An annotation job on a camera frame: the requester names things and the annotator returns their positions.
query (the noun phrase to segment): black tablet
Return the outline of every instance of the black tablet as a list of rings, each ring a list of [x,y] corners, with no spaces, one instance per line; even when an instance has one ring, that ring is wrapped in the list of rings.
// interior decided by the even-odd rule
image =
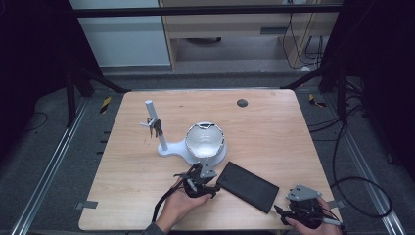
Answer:
[[[271,211],[279,187],[229,162],[216,182],[245,202],[265,213]]]

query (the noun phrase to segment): gray floor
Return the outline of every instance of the gray floor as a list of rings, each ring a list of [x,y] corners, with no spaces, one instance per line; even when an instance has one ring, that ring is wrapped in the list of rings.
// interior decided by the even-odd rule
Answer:
[[[270,38],[222,38],[218,44],[195,43],[183,40],[178,64],[172,72],[143,72],[131,76],[108,76],[108,79],[134,90],[187,89],[187,88],[278,88],[304,75],[301,69],[291,69],[276,40]],[[335,117],[330,107],[321,108],[308,102],[312,93],[316,101],[331,104],[335,93],[321,95],[316,90],[318,78],[299,88],[296,93],[307,124],[312,125]],[[43,203],[30,226],[32,234],[77,234],[82,231],[77,222],[81,211],[74,208],[77,202],[86,200],[96,169],[101,159],[100,152],[115,120],[122,94],[93,82],[96,92],[87,102],[79,128],[73,136],[59,170],[52,181]],[[107,112],[99,114],[103,100],[112,97]],[[0,174],[0,233],[8,234],[19,219],[32,192],[48,166],[60,139],[66,131],[67,110],[65,90],[59,90],[40,99],[36,113],[27,125],[30,129],[22,133],[14,146],[13,161],[2,168]],[[348,109],[360,104],[349,101]],[[393,202],[393,212],[406,234],[415,234],[415,184],[405,169],[387,162],[387,153],[375,134],[371,123],[357,111],[348,116],[348,133],[358,145],[377,181],[385,188]],[[334,125],[324,131],[312,133],[319,158],[328,181],[333,182],[332,160],[334,141],[339,127]],[[353,151],[342,138],[336,158],[338,177],[359,175],[360,167],[353,158]],[[350,181],[343,185],[348,198],[366,212],[376,213],[368,187],[361,182]],[[343,197],[333,190],[337,200]],[[387,219],[370,218],[352,207],[341,209],[343,220],[348,224],[349,234],[404,234],[387,230]],[[238,232],[238,234],[255,234]]]

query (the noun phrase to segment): gray sleeve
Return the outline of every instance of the gray sleeve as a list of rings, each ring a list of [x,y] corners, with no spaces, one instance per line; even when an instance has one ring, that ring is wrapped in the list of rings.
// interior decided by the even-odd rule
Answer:
[[[165,235],[161,229],[155,224],[151,223],[141,235]]]

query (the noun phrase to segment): floor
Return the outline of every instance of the floor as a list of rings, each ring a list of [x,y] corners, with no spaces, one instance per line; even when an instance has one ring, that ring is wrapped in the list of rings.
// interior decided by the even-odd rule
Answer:
[[[314,38],[308,51],[315,51],[317,44],[318,41]],[[314,59],[304,56],[309,64],[292,69],[285,60],[278,40],[271,37],[222,38],[219,43],[211,43],[206,39],[182,40],[180,47],[174,71],[146,71],[134,76],[112,75],[108,79],[134,90],[278,88],[318,66]],[[335,93],[320,94],[316,89],[318,81],[317,77],[296,90],[310,130],[321,126],[318,123],[323,120],[337,118]],[[108,131],[112,128],[122,100],[122,94],[116,94],[95,82],[93,85],[96,88],[93,98],[83,99],[77,95],[78,106],[84,105],[84,110],[79,111],[84,115],[74,133],[68,133],[65,129],[65,90],[45,96],[36,104],[37,113],[27,125],[27,131],[22,133],[21,140],[14,146],[14,160],[2,168],[0,174],[0,234],[10,234],[12,229],[17,228],[16,225],[20,224],[17,222],[27,208],[34,211],[32,216],[25,217],[28,227],[23,230],[28,231],[27,234],[82,233],[77,228],[81,211],[76,210],[75,205],[87,198],[105,150]],[[327,107],[310,104],[309,94],[314,95],[316,102],[325,103]],[[98,111],[108,96],[112,97],[112,102],[107,112],[101,115]],[[349,109],[358,106],[358,99],[349,100]],[[350,112],[348,117],[347,133],[337,152],[338,177],[362,175],[380,182],[392,198],[393,213],[383,219],[370,218],[348,206],[341,213],[349,224],[349,234],[415,234],[415,224],[412,222],[415,220],[415,184],[402,167],[388,164],[382,143],[370,121],[362,114],[363,111],[358,109]],[[312,133],[329,182],[333,182],[331,162],[335,156],[335,141],[330,140],[336,138],[339,130],[340,127],[334,124],[325,131]],[[70,139],[69,146],[59,145],[63,136]],[[62,151],[62,156],[53,161],[57,147]],[[45,169],[50,169],[51,164],[56,167],[46,172],[52,177],[43,185],[42,191],[38,182],[45,178]],[[381,212],[388,205],[385,197],[370,185],[347,182],[342,188],[359,208],[371,213]],[[337,199],[342,198],[336,189],[334,194]],[[33,202],[33,196],[40,202]]]

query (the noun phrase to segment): metal rail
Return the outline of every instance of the metal rail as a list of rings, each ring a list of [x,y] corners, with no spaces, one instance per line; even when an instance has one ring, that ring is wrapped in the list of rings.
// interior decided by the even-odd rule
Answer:
[[[271,13],[331,13],[358,9],[342,4],[304,5],[241,5],[202,7],[161,7],[161,8],[119,8],[119,9],[78,9],[70,11],[49,10],[47,14],[72,18],[148,17],[184,15],[233,15]]]
[[[43,172],[42,177],[39,180],[39,183],[36,186],[33,194],[31,195],[30,200],[28,201],[27,205],[25,206],[19,220],[16,222],[15,226],[12,229],[12,235],[24,235],[28,231],[31,223],[33,222],[34,217],[39,210],[43,199],[48,192],[48,189],[55,177],[56,172],[59,169],[59,165],[61,164],[62,159],[67,152],[69,147],[70,141],[73,138],[74,133],[76,132],[79,123],[85,113],[85,108],[88,103],[88,98],[82,98],[77,109],[78,115],[74,120],[72,126],[68,127],[65,131],[58,147],[55,150],[54,155],[51,158],[48,166],[46,167],[45,171]]]
[[[336,112],[336,102],[333,100],[331,95],[323,94],[325,100],[327,101],[328,106],[330,107],[333,115],[337,118],[338,113]],[[377,184],[379,184],[378,179],[376,178],[375,174],[372,172],[369,164],[365,161],[363,154],[360,152],[359,147],[356,141],[353,138],[353,135],[347,131],[345,134],[345,140],[347,148],[350,152],[351,158],[353,159],[354,164],[357,167],[360,175],[366,179],[369,179]],[[372,198],[372,202],[375,205],[377,211],[379,213],[385,213],[388,210],[389,204],[387,197],[373,185],[366,185],[366,189]],[[402,224],[399,221],[394,210],[392,212],[382,218],[385,227],[387,228],[388,232],[391,235],[404,235],[406,234],[405,230],[402,227]]]

